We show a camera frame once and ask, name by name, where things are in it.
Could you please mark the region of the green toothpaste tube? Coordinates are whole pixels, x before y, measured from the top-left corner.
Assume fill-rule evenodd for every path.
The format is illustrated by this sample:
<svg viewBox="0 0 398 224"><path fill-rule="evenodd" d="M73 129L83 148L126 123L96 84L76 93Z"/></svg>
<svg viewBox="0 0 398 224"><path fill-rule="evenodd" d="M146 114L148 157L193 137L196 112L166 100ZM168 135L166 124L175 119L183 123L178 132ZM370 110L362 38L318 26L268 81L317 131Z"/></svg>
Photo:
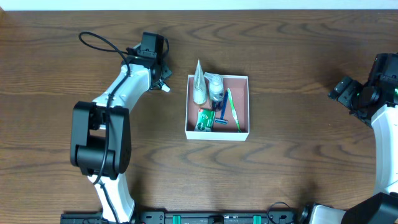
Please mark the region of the green toothpaste tube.
<svg viewBox="0 0 398 224"><path fill-rule="evenodd" d="M163 90L163 91L165 91L165 92L169 92L170 91L170 87L169 86L167 86L167 85L162 85L162 88L161 88L161 90Z"/></svg>

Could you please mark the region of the white Pantene tube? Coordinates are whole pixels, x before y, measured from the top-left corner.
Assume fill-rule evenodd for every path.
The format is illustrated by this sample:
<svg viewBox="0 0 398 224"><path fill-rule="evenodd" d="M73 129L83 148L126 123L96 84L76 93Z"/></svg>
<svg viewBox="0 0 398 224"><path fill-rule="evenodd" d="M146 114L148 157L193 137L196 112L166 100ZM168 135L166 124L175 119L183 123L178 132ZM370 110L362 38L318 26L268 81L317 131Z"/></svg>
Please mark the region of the white Pantene tube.
<svg viewBox="0 0 398 224"><path fill-rule="evenodd" d="M207 101L207 87L205 76L198 60L193 81L193 101L197 105L203 105Z"/></svg>

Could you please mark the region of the clear sanitizer pump bottle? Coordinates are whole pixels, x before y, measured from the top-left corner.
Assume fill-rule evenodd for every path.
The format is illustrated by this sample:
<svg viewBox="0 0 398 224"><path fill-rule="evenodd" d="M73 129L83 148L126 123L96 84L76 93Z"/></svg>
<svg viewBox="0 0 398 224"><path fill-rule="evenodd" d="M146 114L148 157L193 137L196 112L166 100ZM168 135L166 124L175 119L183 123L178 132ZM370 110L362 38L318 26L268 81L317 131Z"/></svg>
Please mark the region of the clear sanitizer pump bottle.
<svg viewBox="0 0 398 224"><path fill-rule="evenodd" d="M223 77L215 73L205 73L205 78L208 80L208 92L211 109L220 111L223 106L224 99L224 85Z"/></svg>

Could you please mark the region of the green Dettol soap box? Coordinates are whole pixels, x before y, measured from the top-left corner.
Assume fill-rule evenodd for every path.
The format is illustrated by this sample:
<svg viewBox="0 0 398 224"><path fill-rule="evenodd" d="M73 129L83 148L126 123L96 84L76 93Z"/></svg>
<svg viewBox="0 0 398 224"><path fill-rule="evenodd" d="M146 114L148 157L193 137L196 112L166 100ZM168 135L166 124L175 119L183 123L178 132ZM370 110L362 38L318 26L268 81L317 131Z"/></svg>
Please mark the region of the green Dettol soap box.
<svg viewBox="0 0 398 224"><path fill-rule="evenodd" d="M200 108L198 110L197 123L194 131L212 132L216 112L213 110Z"/></svg>

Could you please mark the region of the blue disposable razor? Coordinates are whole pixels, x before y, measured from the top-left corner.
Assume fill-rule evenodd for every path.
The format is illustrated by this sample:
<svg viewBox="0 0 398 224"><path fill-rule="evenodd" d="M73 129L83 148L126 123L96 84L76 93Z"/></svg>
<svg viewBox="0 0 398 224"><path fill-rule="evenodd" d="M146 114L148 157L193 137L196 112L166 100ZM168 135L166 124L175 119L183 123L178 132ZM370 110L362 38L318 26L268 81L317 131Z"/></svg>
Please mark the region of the blue disposable razor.
<svg viewBox="0 0 398 224"><path fill-rule="evenodd" d="M228 92L224 94L223 105L221 108L221 115L219 118L215 118L215 123L227 125L228 121L224 119L227 102L228 102Z"/></svg>

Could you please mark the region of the green white toothbrush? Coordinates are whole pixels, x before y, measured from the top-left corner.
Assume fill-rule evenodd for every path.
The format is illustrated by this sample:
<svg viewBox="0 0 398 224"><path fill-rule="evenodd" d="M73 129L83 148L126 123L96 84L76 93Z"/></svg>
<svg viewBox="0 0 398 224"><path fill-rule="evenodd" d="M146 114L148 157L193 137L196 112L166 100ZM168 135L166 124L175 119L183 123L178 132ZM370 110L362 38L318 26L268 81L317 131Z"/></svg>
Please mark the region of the green white toothbrush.
<svg viewBox="0 0 398 224"><path fill-rule="evenodd" d="M235 123L236 123L236 126L237 126L237 132L241 133L242 131L241 131L241 128L240 128L237 112L236 112L236 109L235 109L235 106L234 106L232 92L231 92L231 90L229 88L227 89L227 92L228 92L228 100L229 100L229 103L231 105L231 114L232 114L232 116L233 116L233 118L235 120Z"/></svg>

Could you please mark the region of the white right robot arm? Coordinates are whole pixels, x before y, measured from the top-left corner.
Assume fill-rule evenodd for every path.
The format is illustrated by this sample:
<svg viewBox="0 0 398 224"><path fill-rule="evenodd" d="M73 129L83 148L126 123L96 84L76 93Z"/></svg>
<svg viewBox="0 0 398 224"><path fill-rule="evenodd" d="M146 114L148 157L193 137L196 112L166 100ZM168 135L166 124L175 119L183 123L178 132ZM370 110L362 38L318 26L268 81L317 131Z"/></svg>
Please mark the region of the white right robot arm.
<svg viewBox="0 0 398 224"><path fill-rule="evenodd" d="M397 54L377 54L365 83L345 76L328 96L373 131L373 193L345 210L319 203L307 205L299 222L397 223Z"/></svg>

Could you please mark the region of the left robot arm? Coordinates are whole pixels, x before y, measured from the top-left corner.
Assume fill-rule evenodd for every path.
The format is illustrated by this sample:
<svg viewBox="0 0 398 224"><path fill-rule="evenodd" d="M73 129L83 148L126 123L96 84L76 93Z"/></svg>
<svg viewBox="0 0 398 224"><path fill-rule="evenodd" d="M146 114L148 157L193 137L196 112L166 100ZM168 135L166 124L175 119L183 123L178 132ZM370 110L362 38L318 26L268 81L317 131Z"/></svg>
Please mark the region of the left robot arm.
<svg viewBox="0 0 398 224"><path fill-rule="evenodd" d="M101 219L129 223L134 213L125 172L131 157L129 114L147 91L169 91L171 72L162 47L139 44L127 56L115 81L91 102L73 108L70 161L94 185L101 201Z"/></svg>

